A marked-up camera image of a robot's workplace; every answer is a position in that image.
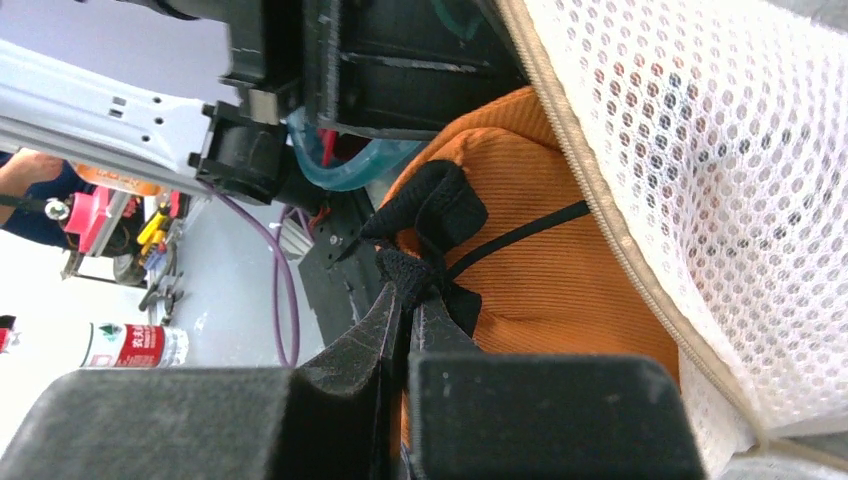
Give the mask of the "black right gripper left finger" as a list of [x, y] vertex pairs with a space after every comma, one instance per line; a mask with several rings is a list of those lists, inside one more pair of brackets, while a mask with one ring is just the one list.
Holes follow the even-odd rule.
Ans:
[[401, 302], [297, 368], [78, 370], [54, 381], [1, 460], [5, 479], [393, 479]]

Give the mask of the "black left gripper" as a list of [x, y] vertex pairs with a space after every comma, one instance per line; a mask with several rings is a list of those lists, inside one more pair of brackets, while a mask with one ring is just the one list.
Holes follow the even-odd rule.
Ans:
[[492, 1], [138, 1], [227, 27], [229, 70], [256, 122], [303, 106], [318, 127], [425, 140], [528, 84]]

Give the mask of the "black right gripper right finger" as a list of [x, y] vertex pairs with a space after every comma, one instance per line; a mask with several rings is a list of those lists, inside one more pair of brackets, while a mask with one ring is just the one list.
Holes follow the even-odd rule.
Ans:
[[678, 388], [633, 355], [488, 354], [440, 299], [412, 317], [419, 479], [701, 479]]

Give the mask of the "orange black bra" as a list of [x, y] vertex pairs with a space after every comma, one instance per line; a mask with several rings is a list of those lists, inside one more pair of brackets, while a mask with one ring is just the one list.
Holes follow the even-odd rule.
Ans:
[[675, 343], [614, 258], [529, 87], [450, 123], [362, 238], [407, 308], [440, 299], [486, 353], [644, 355], [680, 378]]

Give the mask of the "round white mesh pouch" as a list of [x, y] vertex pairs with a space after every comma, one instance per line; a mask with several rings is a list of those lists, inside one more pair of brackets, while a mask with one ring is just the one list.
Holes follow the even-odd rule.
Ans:
[[501, 1], [711, 479], [843, 479], [847, 32], [767, 1]]

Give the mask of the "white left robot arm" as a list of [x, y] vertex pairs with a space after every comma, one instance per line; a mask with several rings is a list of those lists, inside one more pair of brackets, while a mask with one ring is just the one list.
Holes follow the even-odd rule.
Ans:
[[330, 191], [298, 166], [283, 119], [427, 140], [527, 84], [491, 1], [151, 1], [228, 28], [222, 77], [241, 102], [132, 86], [1, 45], [1, 138], [194, 195], [318, 211]]

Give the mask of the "person forearm background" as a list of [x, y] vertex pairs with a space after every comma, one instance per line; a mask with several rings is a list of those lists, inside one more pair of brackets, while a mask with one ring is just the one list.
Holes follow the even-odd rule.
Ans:
[[[66, 198], [78, 188], [78, 178], [58, 157], [23, 148], [1, 153], [1, 193], [45, 200]], [[1, 228], [14, 235], [50, 243], [47, 237], [62, 230], [43, 213], [1, 206]]]

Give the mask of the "teal plastic basin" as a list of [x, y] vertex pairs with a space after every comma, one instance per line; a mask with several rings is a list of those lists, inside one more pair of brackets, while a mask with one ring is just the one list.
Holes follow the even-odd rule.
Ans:
[[317, 128], [307, 122], [303, 108], [287, 117], [287, 127], [301, 171], [329, 191], [361, 188], [395, 167], [403, 168], [426, 146]]

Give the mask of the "plastic water bottle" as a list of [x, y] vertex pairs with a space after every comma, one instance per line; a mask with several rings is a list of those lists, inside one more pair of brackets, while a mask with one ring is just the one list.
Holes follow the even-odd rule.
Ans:
[[179, 328], [91, 323], [81, 368], [167, 368], [182, 365], [189, 350], [187, 333]]

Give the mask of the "pink tool clutter background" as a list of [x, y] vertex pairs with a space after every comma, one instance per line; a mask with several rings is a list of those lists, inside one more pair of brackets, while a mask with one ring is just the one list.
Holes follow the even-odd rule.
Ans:
[[109, 258], [112, 277], [105, 281], [141, 289], [138, 309], [168, 326], [184, 296], [177, 286], [183, 276], [178, 242], [191, 203], [189, 195], [176, 190], [144, 197], [97, 186], [91, 193], [41, 201], [36, 211], [69, 237], [62, 279], [82, 277], [79, 269], [88, 258]]

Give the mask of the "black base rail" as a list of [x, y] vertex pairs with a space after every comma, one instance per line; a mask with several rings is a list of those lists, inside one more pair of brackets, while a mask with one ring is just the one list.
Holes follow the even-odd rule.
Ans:
[[375, 248], [360, 239], [373, 213], [365, 189], [335, 192], [312, 223], [314, 244], [299, 272], [325, 345], [358, 323], [382, 290]]

